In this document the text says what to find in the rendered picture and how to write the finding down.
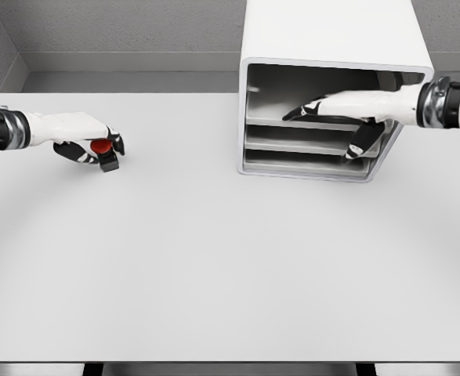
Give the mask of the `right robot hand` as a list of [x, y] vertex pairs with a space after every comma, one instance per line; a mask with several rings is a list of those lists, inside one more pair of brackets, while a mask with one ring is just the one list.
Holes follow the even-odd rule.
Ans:
[[296, 121], [305, 116], [352, 118], [362, 121], [355, 131], [342, 163], [347, 164], [371, 149], [386, 129], [386, 121], [405, 125], [415, 123], [416, 104], [405, 99], [404, 90], [344, 91], [305, 103], [283, 116], [283, 121]]

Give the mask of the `black switch with red knob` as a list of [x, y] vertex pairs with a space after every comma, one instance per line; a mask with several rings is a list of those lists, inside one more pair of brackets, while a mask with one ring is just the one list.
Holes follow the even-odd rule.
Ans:
[[119, 169], [119, 162], [112, 142], [109, 139], [94, 139], [90, 142], [90, 149], [96, 155], [103, 172]]

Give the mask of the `white tabletop storage cabinet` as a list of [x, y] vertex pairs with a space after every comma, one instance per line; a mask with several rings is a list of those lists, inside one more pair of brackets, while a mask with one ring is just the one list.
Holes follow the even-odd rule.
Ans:
[[284, 116], [345, 90], [395, 92], [430, 81], [434, 69], [411, 0], [247, 0], [239, 70], [238, 169], [365, 183], [402, 127], [342, 162], [356, 119]]

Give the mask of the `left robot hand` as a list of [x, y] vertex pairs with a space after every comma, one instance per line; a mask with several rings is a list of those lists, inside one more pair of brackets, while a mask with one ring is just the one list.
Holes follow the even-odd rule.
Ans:
[[114, 152], [125, 155], [125, 144], [119, 132], [86, 113], [49, 114], [42, 117], [49, 126], [49, 139], [61, 157], [81, 164], [99, 164], [90, 149], [94, 139], [109, 139]]

